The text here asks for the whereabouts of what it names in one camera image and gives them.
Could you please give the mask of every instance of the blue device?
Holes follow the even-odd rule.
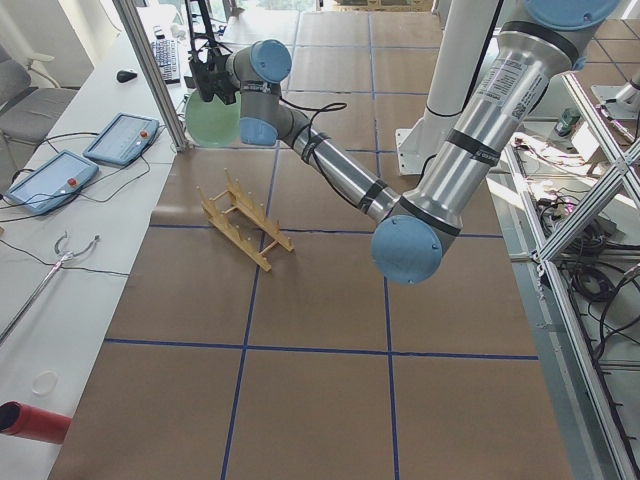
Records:
[[[98,166],[68,150],[38,168],[4,195],[12,202],[41,215],[67,201],[98,172]]]
[[[119,113],[82,155],[96,162],[128,165],[155,139],[159,126],[154,118]]]

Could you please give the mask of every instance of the white desk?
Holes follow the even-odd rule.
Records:
[[[128,68],[141,72],[129,40],[122,33],[50,136],[77,131],[99,132],[121,111],[161,120],[141,73],[128,83],[116,82],[116,72]],[[169,90],[174,104],[179,104],[183,88],[172,85]],[[54,145],[58,149],[67,148],[81,154],[89,142],[89,137],[71,137],[55,141]],[[49,146],[40,147],[28,167],[41,165],[53,154]],[[70,249],[83,248],[94,235],[99,234],[101,241],[95,250],[68,266],[128,273],[174,155],[171,138],[165,131],[144,155],[151,171],[108,203],[78,198],[46,217],[0,223],[6,229],[2,239],[45,261],[54,262],[53,245],[65,230],[71,236]],[[98,199],[106,198],[145,169],[146,165],[138,160],[127,170],[88,188],[84,193]],[[113,171],[103,166],[100,170],[99,175]],[[0,210],[0,220],[26,215],[29,213],[21,208]],[[1,244],[0,265],[1,329],[9,323],[50,267]],[[126,277],[120,276],[83,271],[58,272],[0,348],[0,403],[16,400],[72,416],[125,282]],[[39,397],[32,392],[32,383],[44,370],[55,371],[59,378],[51,394]],[[0,451],[0,477],[3,480],[40,480],[47,478],[59,447],[0,435]]]

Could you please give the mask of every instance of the metal frame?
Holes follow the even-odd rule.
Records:
[[[594,404],[596,414],[600,420],[602,430],[607,439],[612,458],[622,479],[635,479],[636,474],[633,461],[620,436],[616,426],[614,414],[609,406],[609,399],[605,389],[594,368],[587,344],[582,335],[580,320],[576,317],[571,301],[565,289],[565,284],[560,271],[553,260],[566,248],[566,246],[582,232],[584,227],[593,220],[602,209],[615,197],[621,188],[625,188],[628,195],[640,209],[640,180],[632,168],[640,158],[640,142],[635,142],[625,153],[615,142],[611,133],[601,121],[584,90],[573,76],[567,74],[563,81],[569,94],[575,100],[583,117],[588,122],[597,141],[607,156],[611,167],[603,175],[585,197],[578,203],[571,216],[555,230],[548,238],[545,237],[538,221],[538,215],[529,194],[528,185],[521,171],[517,153],[508,146],[505,150],[505,158],[513,175],[516,190],[524,205],[524,213],[531,227],[535,239],[537,257],[540,261],[539,273],[546,273],[555,300],[562,313],[562,318],[571,339],[571,344],[576,355],[578,365],[587,385],[591,401]]]
[[[189,140],[184,133],[182,122],[176,114],[169,91],[164,80],[162,80],[160,69],[151,51],[151,46],[147,40],[147,34],[138,15],[134,0],[114,0],[113,5],[118,11],[122,25],[129,36],[138,62],[140,62],[140,67],[147,82],[149,82],[149,88],[160,110],[164,124],[173,139],[176,150],[182,152],[189,148]]]

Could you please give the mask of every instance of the white wall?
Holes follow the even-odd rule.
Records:
[[[23,64],[32,52],[56,57],[38,68],[64,86],[84,83],[115,34],[99,0],[0,0],[0,43]]]

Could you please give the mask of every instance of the black mouse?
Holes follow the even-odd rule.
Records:
[[[136,78],[138,74],[133,70],[120,70],[116,75],[116,80],[120,83],[128,82],[129,80],[133,80]]]

